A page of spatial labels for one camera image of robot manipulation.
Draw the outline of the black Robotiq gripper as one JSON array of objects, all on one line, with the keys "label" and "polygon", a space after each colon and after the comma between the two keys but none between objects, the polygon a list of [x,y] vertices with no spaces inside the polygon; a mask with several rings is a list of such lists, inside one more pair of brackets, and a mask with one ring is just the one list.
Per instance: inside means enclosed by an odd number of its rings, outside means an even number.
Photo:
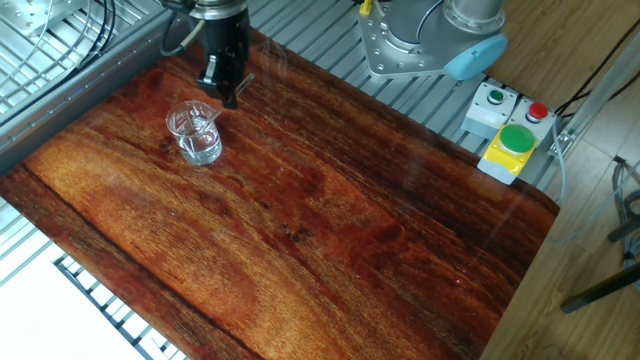
[{"label": "black Robotiq gripper", "polygon": [[[239,61],[249,60],[251,40],[249,15],[236,14],[224,19],[206,20],[204,28],[197,35],[197,40],[204,49],[207,61],[206,68],[197,79],[199,87],[208,96],[222,95],[223,106],[236,109],[236,87],[241,81]],[[221,65],[218,73],[220,56]]]}]

